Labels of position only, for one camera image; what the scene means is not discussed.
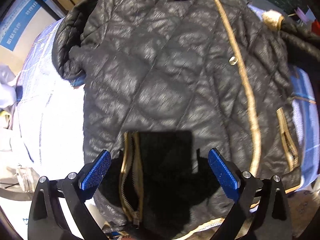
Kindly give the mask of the black quilted jacket tan trim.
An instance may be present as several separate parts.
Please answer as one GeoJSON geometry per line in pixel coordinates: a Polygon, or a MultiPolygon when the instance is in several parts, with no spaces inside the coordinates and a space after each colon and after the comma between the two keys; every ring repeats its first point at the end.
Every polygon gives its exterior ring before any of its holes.
{"type": "Polygon", "coordinates": [[[319,70],[319,36],[244,0],[82,0],[52,51],[84,86],[84,161],[111,166],[94,194],[135,239],[186,239],[232,207],[208,164],[216,148],[256,178],[302,185],[293,66],[319,70]]]}

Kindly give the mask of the grey white crumpled clothes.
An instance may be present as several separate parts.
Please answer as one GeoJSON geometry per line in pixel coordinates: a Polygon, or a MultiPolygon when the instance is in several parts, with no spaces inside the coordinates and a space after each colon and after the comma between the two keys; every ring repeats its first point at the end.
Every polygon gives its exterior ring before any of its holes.
{"type": "Polygon", "coordinates": [[[16,105],[16,76],[9,66],[1,64],[1,187],[32,193],[39,175],[21,136],[12,128],[16,105]]]}

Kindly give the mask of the blue plaid bed sheet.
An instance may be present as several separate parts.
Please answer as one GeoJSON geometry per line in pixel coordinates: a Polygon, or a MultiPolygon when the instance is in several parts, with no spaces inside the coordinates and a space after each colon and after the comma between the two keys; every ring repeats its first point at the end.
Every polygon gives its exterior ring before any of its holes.
{"type": "MultiPolygon", "coordinates": [[[[19,131],[33,169],[60,179],[84,165],[82,150],[83,88],[63,80],[52,63],[52,47],[59,22],[35,39],[16,88],[18,104],[14,129],[19,131]]],[[[295,66],[291,75],[295,99],[293,121],[303,150],[301,190],[319,180],[319,119],[307,72],[295,66]]]]}

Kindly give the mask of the cardboard box blue label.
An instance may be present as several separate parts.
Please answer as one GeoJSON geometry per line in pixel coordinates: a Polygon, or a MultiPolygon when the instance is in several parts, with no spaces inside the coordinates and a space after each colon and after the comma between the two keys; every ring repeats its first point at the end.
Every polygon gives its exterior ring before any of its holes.
{"type": "Polygon", "coordinates": [[[15,0],[1,20],[1,64],[20,72],[35,39],[55,21],[36,0],[15,0]]]}

